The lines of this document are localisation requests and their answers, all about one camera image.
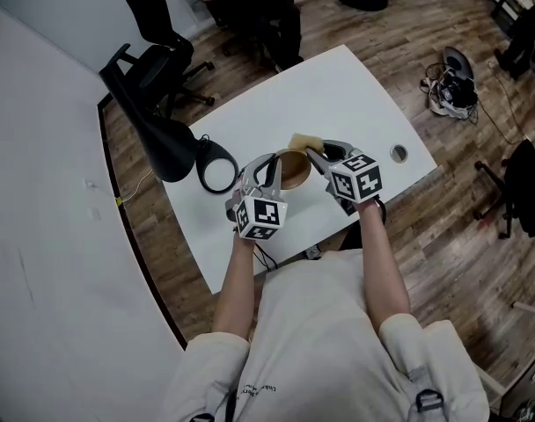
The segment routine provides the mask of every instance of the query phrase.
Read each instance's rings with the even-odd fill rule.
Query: seated person
[[[533,6],[522,12],[512,26],[510,32],[513,32],[513,36],[508,49],[504,53],[498,48],[495,50],[501,69],[507,70],[514,80],[530,68],[530,57],[535,47],[535,0],[532,1]]]
[[[256,35],[281,69],[301,62],[301,18],[293,0],[203,0],[228,26]],[[279,20],[279,32],[270,24]]]

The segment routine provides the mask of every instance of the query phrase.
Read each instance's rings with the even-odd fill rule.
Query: black ring stand
[[[219,144],[211,141],[207,135],[204,135],[199,140],[197,149],[198,150],[197,158],[195,159],[195,167],[197,168],[197,175],[199,177],[199,181],[201,181],[201,184],[205,188],[205,190],[215,194],[227,193],[228,191],[230,191],[230,189],[232,189],[232,187],[236,183],[236,179],[238,177],[238,163],[236,162],[234,157]],[[226,159],[230,161],[232,163],[232,166],[234,167],[234,178],[232,179],[232,182],[221,190],[211,189],[205,181],[205,171],[207,170],[209,165],[217,159]]]

